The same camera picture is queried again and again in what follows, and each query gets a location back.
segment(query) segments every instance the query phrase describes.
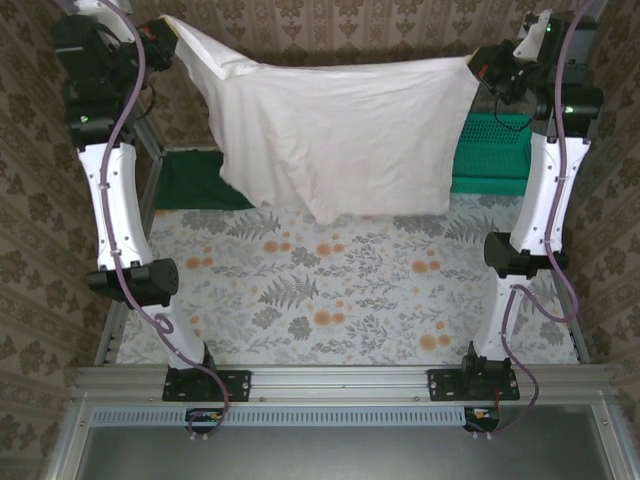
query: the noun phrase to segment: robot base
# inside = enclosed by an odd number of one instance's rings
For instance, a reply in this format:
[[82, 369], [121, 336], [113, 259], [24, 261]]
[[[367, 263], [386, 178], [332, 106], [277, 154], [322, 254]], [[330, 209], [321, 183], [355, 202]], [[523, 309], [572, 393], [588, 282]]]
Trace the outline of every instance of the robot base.
[[469, 344], [469, 352], [458, 368], [428, 370], [429, 395], [432, 402], [520, 400], [516, 374], [511, 361], [478, 357]]
[[[216, 370], [213, 357], [205, 346], [202, 365], [213, 370], [227, 387], [230, 402], [248, 402], [251, 390], [249, 370]], [[165, 402], [222, 402], [220, 387], [213, 378], [197, 368], [178, 370], [169, 367], [164, 382]]]

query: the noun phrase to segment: green container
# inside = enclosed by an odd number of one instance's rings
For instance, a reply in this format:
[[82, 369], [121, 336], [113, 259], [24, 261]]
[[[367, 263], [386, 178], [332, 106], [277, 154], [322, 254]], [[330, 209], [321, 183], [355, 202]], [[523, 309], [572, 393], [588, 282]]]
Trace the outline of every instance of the green container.
[[[518, 129], [526, 115], [500, 114], [500, 121]], [[500, 125], [491, 113], [470, 113], [453, 163], [455, 193], [524, 195], [531, 165], [531, 129], [520, 132]]]

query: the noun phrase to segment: white cloth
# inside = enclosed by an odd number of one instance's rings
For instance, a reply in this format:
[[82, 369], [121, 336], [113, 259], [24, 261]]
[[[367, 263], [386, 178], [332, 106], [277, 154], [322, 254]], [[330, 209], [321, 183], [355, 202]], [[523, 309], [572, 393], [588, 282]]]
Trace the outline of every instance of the white cloth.
[[176, 55], [209, 106], [221, 177], [254, 205], [300, 199], [318, 223], [443, 214], [477, 90], [464, 57], [264, 65], [172, 18]]

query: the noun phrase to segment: floral tablecloth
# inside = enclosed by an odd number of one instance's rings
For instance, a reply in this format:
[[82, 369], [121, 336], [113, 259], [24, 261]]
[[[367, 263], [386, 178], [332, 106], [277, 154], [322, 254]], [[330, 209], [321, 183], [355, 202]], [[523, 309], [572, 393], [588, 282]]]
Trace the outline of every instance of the floral tablecloth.
[[[487, 232], [509, 231], [515, 197], [454, 195], [446, 217], [342, 217], [307, 212], [159, 211], [150, 242], [179, 266], [186, 322], [218, 364], [458, 363], [483, 319]], [[556, 314], [548, 272], [533, 289]], [[576, 363], [569, 330], [525, 299], [512, 348], [525, 363]], [[119, 363], [166, 363], [132, 313]]]

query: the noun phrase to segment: wall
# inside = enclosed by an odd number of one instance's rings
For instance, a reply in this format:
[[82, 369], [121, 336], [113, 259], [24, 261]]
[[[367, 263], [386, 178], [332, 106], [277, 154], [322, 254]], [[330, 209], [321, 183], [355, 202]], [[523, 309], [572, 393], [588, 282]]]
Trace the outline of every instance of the wall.
[[[578, 0], [131, 0], [143, 22], [169, 14], [245, 55], [277, 65], [380, 63], [471, 53], [514, 38], [524, 15]], [[213, 142], [207, 106], [178, 61], [153, 82], [167, 145]], [[492, 111], [484, 91], [475, 111]]]
[[592, 359], [611, 364], [640, 440], [640, 2], [610, 1], [593, 52], [606, 104], [576, 180], [570, 273]]
[[106, 302], [84, 174], [63, 124], [65, 77], [44, 0], [0, 1], [0, 478], [37, 478]]

